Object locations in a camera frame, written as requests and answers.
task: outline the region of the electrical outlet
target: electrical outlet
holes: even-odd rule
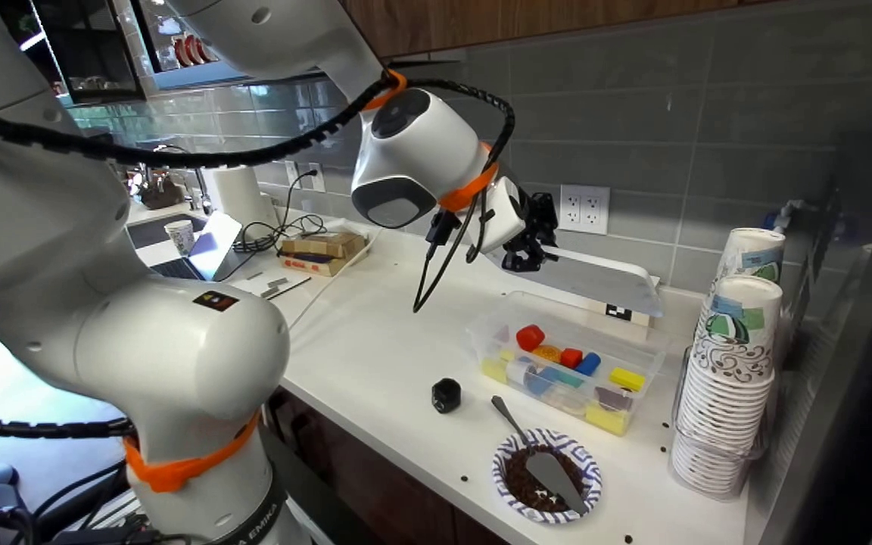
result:
[[[308,187],[312,187],[312,191],[324,191],[322,164],[304,164],[304,171],[314,171],[314,172],[308,176]]]
[[[560,230],[608,232],[608,187],[560,185],[557,222]]]

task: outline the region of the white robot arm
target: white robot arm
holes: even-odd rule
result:
[[[246,73],[317,68],[345,96],[382,77],[338,0],[171,5]],[[4,25],[0,118],[76,132]],[[511,181],[436,94],[407,87],[359,125],[352,193],[368,222],[401,227],[436,206],[471,215],[483,187],[482,245],[523,232]],[[125,409],[138,439],[130,481],[153,528],[279,541],[282,496],[252,420],[283,372],[286,326],[252,295],[153,278],[128,241],[128,210],[102,160],[0,140],[0,341],[44,383]]]

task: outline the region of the wall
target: wall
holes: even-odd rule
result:
[[[730,227],[793,196],[814,200],[839,132],[872,130],[872,0],[780,0],[483,46],[436,73],[511,100],[516,132],[506,164],[534,191],[611,187],[608,237],[560,232],[560,245],[704,290]],[[167,94],[149,111],[160,137],[186,148],[243,148],[293,137],[338,104],[333,84],[301,78]],[[494,130],[487,109],[461,111]],[[352,172],[355,152],[357,130],[345,128],[301,160]],[[299,200],[352,215],[343,178]]]

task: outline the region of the utensil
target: utensil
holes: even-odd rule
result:
[[[521,425],[509,416],[503,397],[490,399],[494,409],[516,429],[521,441],[525,448],[534,448],[534,441],[525,439],[525,434],[521,429]],[[569,481],[569,475],[564,472],[560,460],[555,451],[536,451],[534,458],[525,458],[525,472],[551,494],[557,494],[569,510],[575,510],[577,515],[588,512],[585,496],[577,494],[577,487]]]

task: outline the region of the plate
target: plate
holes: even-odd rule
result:
[[[577,470],[580,470],[580,496],[585,496],[585,515],[591,510],[596,510],[599,502],[599,494],[602,494],[602,475],[599,475],[599,467],[596,460],[588,455],[588,448],[564,434],[555,434],[555,429],[525,429],[525,439],[534,444],[551,444],[555,451],[560,451],[566,460],[573,460]],[[521,512],[523,517],[536,520],[536,525],[551,525],[551,528],[560,528],[560,525],[573,525],[573,520],[580,520],[577,512],[540,512],[525,502],[521,502],[516,496],[511,496],[511,491],[506,487],[503,481],[503,467],[506,460],[511,460],[516,451],[523,451],[523,441],[521,436],[509,436],[495,455],[494,455],[494,487],[498,494],[498,500]]]

